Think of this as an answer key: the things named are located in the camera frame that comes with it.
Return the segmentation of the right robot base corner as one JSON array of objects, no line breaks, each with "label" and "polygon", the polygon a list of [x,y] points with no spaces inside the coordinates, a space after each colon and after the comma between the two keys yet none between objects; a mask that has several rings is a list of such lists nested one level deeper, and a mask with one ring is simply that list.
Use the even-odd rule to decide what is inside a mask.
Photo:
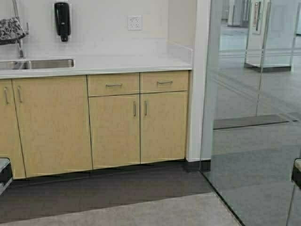
[{"label": "right robot base corner", "polygon": [[294,160],[291,180],[299,188],[301,188],[301,159],[300,158]]}]

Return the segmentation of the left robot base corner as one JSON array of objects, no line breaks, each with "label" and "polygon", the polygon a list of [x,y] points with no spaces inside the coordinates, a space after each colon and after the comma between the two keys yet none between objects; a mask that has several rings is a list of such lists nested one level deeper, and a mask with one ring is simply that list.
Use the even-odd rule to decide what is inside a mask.
[{"label": "left robot base corner", "polygon": [[0,194],[12,183],[13,175],[11,162],[8,158],[0,159]]}]

